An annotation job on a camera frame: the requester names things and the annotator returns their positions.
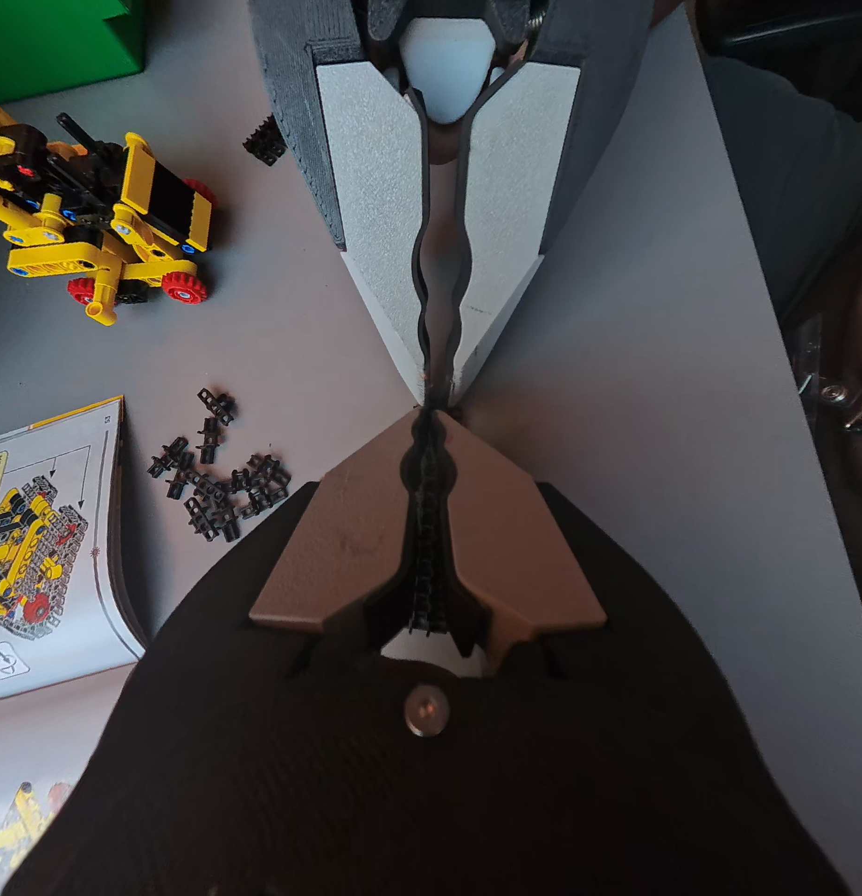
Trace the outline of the green box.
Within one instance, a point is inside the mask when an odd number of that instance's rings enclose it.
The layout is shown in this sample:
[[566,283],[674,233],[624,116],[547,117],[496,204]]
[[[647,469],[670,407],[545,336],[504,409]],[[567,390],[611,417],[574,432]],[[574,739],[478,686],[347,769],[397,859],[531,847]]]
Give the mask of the green box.
[[0,104],[140,73],[142,1],[0,1]]

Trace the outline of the pile of black track links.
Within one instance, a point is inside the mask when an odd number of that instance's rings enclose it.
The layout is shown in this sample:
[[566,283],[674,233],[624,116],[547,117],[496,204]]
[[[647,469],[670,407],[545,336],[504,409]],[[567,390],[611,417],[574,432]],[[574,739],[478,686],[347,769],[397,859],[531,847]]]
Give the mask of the pile of black track links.
[[241,526],[284,503],[291,494],[292,476],[285,462],[269,453],[254,453],[226,476],[215,469],[227,430],[236,419],[236,399],[227,392],[202,387],[197,399],[205,414],[196,432],[197,444],[179,435],[153,455],[147,475],[162,480],[166,497],[181,504],[188,526],[208,543],[238,541]]

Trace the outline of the lego instruction booklet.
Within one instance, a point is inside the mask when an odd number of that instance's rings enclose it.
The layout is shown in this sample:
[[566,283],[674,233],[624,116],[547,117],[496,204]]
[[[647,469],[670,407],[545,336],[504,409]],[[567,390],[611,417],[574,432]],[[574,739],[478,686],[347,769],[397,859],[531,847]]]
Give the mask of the lego instruction booklet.
[[123,409],[118,397],[0,435],[0,893],[145,651],[120,565]]

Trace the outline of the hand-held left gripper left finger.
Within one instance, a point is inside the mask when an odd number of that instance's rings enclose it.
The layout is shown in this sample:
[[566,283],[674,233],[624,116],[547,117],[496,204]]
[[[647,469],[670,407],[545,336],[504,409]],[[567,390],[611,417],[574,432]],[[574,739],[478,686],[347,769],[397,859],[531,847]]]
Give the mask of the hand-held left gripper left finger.
[[319,481],[249,612],[255,624],[307,635],[351,635],[366,601],[404,570],[415,446],[413,409]]

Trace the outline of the yellow lego bulldozer model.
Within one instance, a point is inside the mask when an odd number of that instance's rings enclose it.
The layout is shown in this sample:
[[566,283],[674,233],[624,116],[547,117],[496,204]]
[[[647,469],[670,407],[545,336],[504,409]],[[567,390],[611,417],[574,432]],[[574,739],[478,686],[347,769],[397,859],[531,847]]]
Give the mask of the yellow lego bulldozer model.
[[129,132],[96,140],[66,114],[69,141],[48,140],[0,106],[0,223],[7,270],[23,280],[67,277],[87,317],[110,327],[117,306],[160,290],[187,306],[209,297],[197,259],[211,247],[215,198],[158,162]]

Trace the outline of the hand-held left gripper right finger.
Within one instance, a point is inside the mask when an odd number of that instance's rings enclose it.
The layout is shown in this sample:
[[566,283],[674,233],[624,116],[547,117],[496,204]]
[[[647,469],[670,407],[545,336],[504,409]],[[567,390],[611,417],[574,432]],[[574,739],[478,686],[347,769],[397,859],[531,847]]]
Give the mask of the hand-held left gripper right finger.
[[596,631],[607,615],[532,476],[437,411],[448,465],[449,560],[469,616],[453,639],[506,659],[542,636]]

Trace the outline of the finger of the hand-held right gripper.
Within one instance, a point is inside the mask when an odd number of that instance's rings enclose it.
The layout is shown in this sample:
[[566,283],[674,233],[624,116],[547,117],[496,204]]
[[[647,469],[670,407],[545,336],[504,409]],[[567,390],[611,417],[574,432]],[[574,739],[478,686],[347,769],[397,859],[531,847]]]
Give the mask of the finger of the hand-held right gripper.
[[341,257],[393,364],[425,401],[427,292],[419,249],[428,220],[427,120],[370,62],[316,68],[343,228]]
[[581,73],[576,66],[515,63],[470,109],[457,185],[470,264],[455,290],[450,405],[476,379],[542,263]]

